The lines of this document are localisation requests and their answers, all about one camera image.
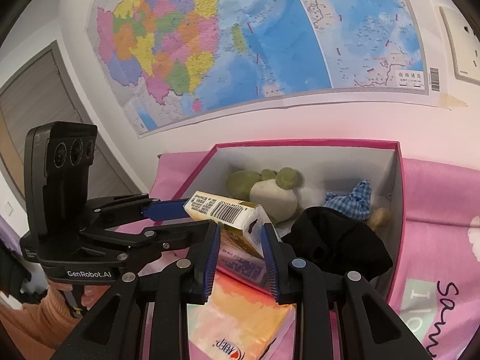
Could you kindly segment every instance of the yellow package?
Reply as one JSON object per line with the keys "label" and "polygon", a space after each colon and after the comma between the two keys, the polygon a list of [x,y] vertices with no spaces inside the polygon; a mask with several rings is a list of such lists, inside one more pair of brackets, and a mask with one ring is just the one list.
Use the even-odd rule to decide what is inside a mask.
{"label": "yellow package", "polygon": [[261,229],[270,222],[260,204],[196,191],[184,207],[194,220],[223,225],[222,237],[252,256],[263,258]]}

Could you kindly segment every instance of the plush toy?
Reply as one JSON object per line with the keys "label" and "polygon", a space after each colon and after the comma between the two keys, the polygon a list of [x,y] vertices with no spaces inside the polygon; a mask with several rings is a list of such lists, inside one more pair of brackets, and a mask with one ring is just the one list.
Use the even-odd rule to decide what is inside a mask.
{"label": "plush toy", "polygon": [[297,211],[297,196],[292,188],[299,177],[292,168],[280,169],[278,173],[263,169],[262,173],[240,170],[226,180],[226,189],[234,199],[261,204],[272,222],[292,218]]}
{"label": "plush toy", "polygon": [[357,184],[352,193],[342,195],[336,192],[327,192],[323,207],[332,208],[352,219],[364,221],[370,216],[370,180],[363,180]]}
{"label": "plush toy", "polygon": [[387,227],[389,220],[390,210],[388,208],[377,208],[373,210],[370,218],[368,218],[367,226],[376,232]]}

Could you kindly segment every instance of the colorful political map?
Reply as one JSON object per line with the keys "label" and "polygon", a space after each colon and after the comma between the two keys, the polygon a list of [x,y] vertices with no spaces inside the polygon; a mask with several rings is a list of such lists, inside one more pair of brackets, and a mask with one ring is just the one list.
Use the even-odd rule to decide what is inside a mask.
{"label": "colorful political map", "polygon": [[427,93],[407,0],[94,0],[87,33],[139,135],[305,92]]}

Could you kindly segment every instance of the blue checkered cloth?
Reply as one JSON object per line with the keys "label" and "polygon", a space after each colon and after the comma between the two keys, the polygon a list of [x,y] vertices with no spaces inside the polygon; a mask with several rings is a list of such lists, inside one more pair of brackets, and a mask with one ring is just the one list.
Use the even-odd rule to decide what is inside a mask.
{"label": "blue checkered cloth", "polygon": [[349,218],[363,221],[370,217],[370,196],[370,180],[363,180],[348,195],[327,192],[323,207],[332,208]]}

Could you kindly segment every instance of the orange sleeve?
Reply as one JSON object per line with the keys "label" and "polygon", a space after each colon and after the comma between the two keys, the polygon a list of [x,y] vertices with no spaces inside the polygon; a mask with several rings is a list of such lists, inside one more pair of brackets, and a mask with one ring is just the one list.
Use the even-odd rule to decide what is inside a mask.
{"label": "orange sleeve", "polygon": [[0,304],[0,322],[26,360],[48,360],[78,320],[50,287],[39,305],[23,304],[14,310]]}

